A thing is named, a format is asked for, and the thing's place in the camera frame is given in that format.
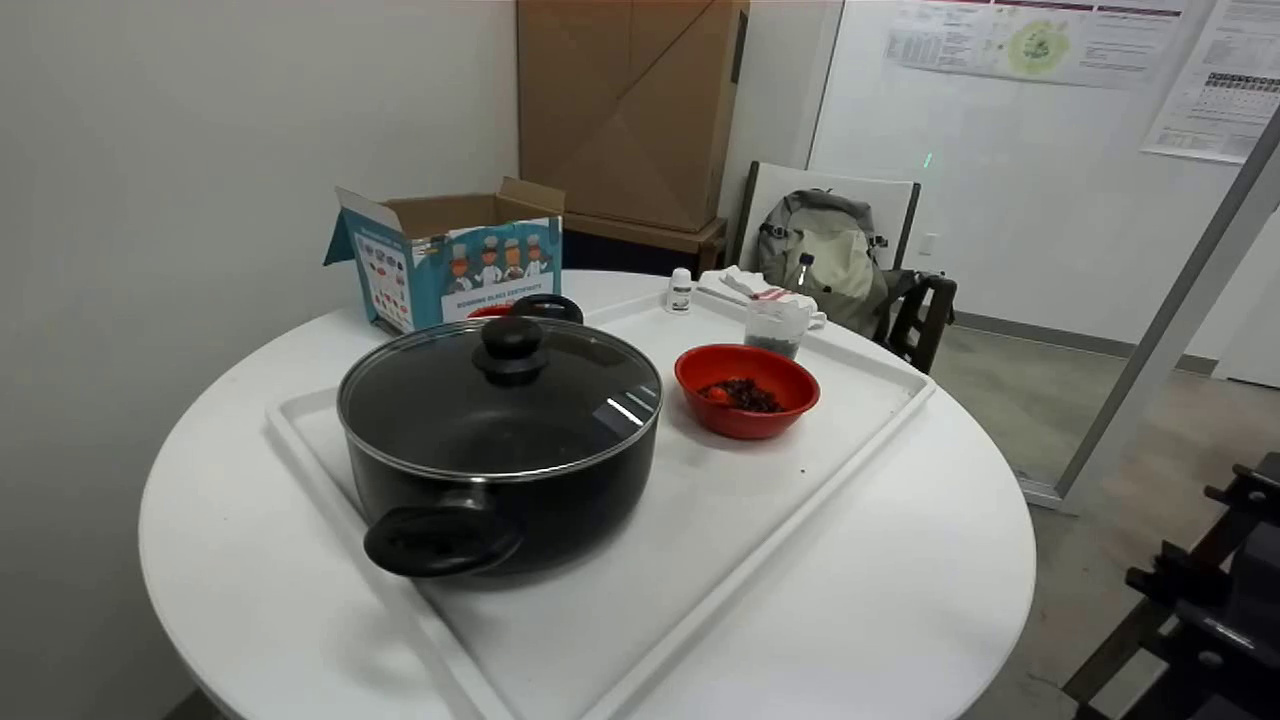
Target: white wall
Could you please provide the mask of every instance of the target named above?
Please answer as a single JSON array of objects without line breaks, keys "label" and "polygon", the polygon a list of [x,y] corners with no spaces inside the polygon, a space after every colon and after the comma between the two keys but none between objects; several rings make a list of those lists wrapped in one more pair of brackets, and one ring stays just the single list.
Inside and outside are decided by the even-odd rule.
[{"label": "white wall", "polygon": [[332,188],[516,172],[508,0],[0,4],[0,716],[188,692],[136,576],[168,424],[348,304]]},{"label": "white wall", "polygon": [[[896,0],[848,0],[812,168],[924,180],[912,248],[928,248],[924,236],[936,240],[908,264],[952,272],[964,312],[1140,340],[1236,176],[1236,168],[1140,152],[1176,60],[1136,92],[912,72],[884,60],[892,8]],[[836,16],[836,4],[756,4],[756,16],[768,12]],[[792,32],[768,48],[752,28],[748,68],[780,64],[764,88],[744,80],[728,192],[752,152],[804,164],[796,148],[816,108],[812,76],[824,76],[828,40],[800,24],[792,20]],[[1236,272],[1192,340],[1196,356],[1224,352],[1260,276],[1268,272],[1256,264]]]}]

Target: bowl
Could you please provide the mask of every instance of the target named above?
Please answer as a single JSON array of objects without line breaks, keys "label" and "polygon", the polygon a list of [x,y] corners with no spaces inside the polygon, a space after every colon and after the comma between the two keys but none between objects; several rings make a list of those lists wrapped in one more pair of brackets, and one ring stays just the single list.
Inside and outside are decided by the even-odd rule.
[{"label": "bowl", "polygon": [[780,436],[820,400],[808,368],[748,344],[700,344],[684,352],[676,360],[676,384],[708,432],[736,440]]}]

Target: pot lid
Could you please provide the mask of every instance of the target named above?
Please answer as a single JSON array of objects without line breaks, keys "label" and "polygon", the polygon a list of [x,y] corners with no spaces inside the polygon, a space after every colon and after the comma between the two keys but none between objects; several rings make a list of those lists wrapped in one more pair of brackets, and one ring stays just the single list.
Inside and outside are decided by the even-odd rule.
[{"label": "pot lid", "polygon": [[636,444],[660,372],[632,344],[568,320],[488,320],[400,336],[340,388],[348,440],[424,480],[564,476]]}]

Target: door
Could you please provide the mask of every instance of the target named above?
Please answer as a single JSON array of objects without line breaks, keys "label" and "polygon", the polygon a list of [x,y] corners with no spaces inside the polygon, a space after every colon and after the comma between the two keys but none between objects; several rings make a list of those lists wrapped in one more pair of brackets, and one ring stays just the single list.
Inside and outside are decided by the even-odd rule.
[{"label": "door", "polygon": [[1272,288],[1248,312],[1220,376],[1280,388],[1280,276],[1272,276]]}]

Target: pot handle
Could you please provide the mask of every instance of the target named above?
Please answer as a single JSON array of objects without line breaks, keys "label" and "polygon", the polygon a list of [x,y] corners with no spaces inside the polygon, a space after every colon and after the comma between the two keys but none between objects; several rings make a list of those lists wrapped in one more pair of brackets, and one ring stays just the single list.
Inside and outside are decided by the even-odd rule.
[{"label": "pot handle", "polygon": [[460,576],[496,568],[524,548],[512,520],[492,508],[392,508],[368,536],[364,552],[376,568],[396,576]]}]

